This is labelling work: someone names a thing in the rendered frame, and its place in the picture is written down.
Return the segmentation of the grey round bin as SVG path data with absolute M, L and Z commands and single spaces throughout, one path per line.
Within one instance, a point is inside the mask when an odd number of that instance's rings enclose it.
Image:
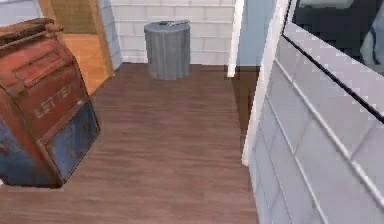
M 176 80 L 189 75 L 191 63 L 191 26 L 144 26 L 149 73 L 155 79 Z

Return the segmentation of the grey flat remote control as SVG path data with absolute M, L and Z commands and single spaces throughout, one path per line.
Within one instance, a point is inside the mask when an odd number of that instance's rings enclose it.
M 175 20 L 175 21 L 160 21 L 158 22 L 159 25 L 164 25 L 164 26 L 178 26 L 178 25 L 183 25 L 183 24 L 188 24 L 190 21 L 189 20 Z

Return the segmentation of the red and blue letter box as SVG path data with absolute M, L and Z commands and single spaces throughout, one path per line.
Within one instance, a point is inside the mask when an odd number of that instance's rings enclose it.
M 76 58 L 53 20 L 0 27 L 0 181 L 61 187 L 100 134 Z

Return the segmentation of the black framed window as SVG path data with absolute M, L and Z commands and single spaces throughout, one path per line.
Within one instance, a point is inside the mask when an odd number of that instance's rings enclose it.
M 384 0 L 289 0 L 283 37 L 384 123 Z

